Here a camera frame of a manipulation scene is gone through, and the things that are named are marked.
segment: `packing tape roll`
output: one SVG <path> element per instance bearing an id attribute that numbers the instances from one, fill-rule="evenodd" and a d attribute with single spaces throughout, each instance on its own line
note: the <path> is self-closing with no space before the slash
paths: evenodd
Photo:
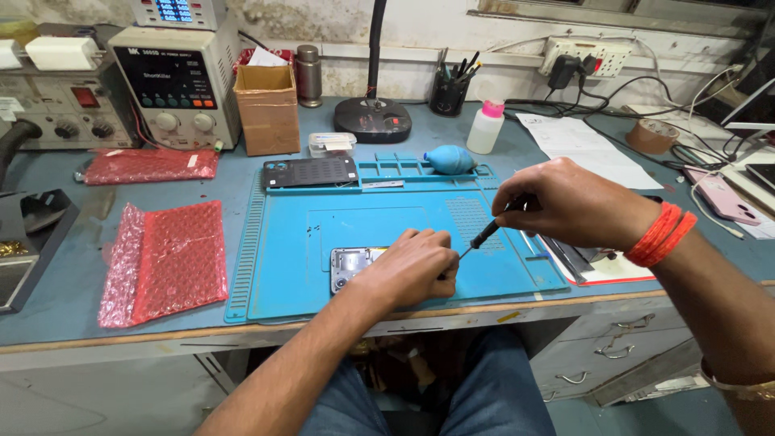
<path id="1" fill-rule="evenodd" d="M 680 133 L 675 127 L 656 119 L 643 118 L 625 135 L 630 147 L 648 154 L 662 154 L 670 149 Z"/>

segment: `yellow tape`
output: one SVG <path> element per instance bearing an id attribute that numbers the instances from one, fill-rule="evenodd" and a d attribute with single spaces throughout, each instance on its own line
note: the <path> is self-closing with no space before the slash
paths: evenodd
<path id="1" fill-rule="evenodd" d="M 510 320 L 511 318 L 516 318 L 518 316 L 519 316 L 519 312 L 510 313 L 509 315 L 506 315 L 505 317 L 498 318 L 498 324 L 504 323 L 504 322 Z"/>

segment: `gold bangle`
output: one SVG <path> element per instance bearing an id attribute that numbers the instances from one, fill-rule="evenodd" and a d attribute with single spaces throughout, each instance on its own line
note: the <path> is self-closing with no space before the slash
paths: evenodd
<path id="1" fill-rule="evenodd" d="M 700 361 L 700 373 L 702 374 L 702 378 L 705 379 L 705 381 L 707 381 L 711 386 L 733 393 L 738 400 L 775 400 L 775 381 L 759 383 L 758 385 L 751 386 L 728 385 L 716 380 L 715 376 L 713 376 L 713 372 L 708 367 L 707 362 L 705 362 L 705 358 L 702 358 Z"/>

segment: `orange thread bracelet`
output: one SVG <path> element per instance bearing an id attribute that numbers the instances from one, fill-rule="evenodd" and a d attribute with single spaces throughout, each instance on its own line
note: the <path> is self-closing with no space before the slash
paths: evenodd
<path id="1" fill-rule="evenodd" d="M 681 216 L 678 206 L 662 202 L 660 216 L 625 257 L 635 265 L 649 268 L 664 259 L 696 222 L 693 213 Z"/>
<path id="2" fill-rule="evenodd" d="M 676 226 L 673 233 L 649 256 L 650 265 L 656 265 L 659 261 L 664 259 L 670 252 L 678 245 L 681 239 L 689 233 L 694 223 L 697 222 L 697 217 L 691 213 L 686 212 L 681 218 L 681 221 Z"/>

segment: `desk lamp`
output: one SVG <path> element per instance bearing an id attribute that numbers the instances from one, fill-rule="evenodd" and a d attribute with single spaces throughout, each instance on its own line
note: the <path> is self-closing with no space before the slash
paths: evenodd
<path id="1" fill-rule="evenodd" d="M 404 106 L 377 97 L 380 35 L 387 0 L 374 0 L 369 34 L 369 80 L 366 95 L 340 102 L 334 109 L 334 129 L 349 132 L 363 144 L 395 144 L 409 137 L 412 118 Z"/>

